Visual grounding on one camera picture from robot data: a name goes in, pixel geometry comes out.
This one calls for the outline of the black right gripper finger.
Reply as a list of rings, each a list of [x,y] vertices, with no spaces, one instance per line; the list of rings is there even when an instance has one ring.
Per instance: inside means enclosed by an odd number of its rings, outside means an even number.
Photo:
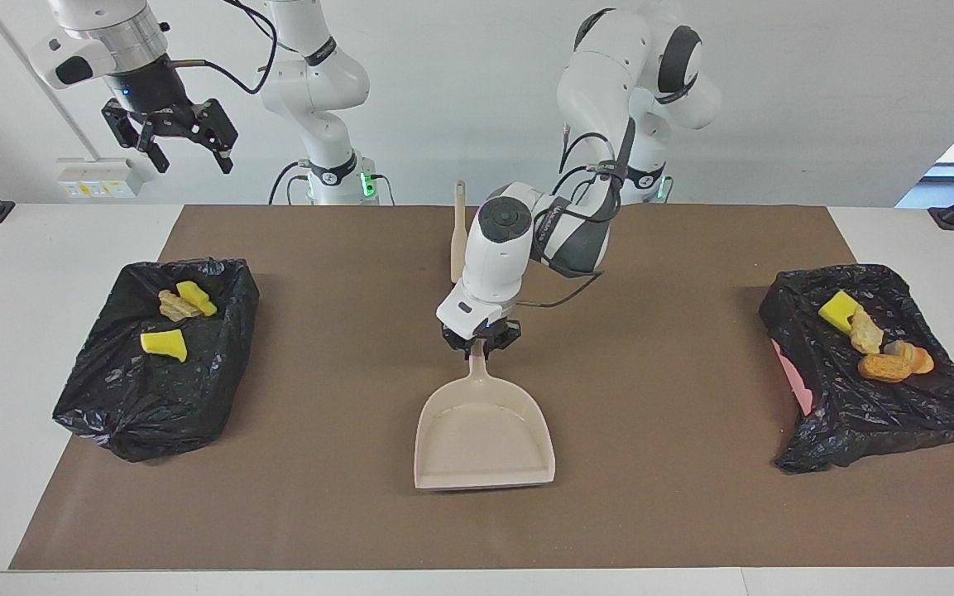
[[[212,152],[217,166],[224,175],[233,170],[231,152],[238,133],[226,110],[217,99],[207,99],[194,106],[194,140]]]
[[[136,125],[128,116],[113,116],[113,133],[117,143],[125,150],[137,150],[155,167],[160,174],[169,170],[170,162],[156,143],[154,122],[140,121]]]

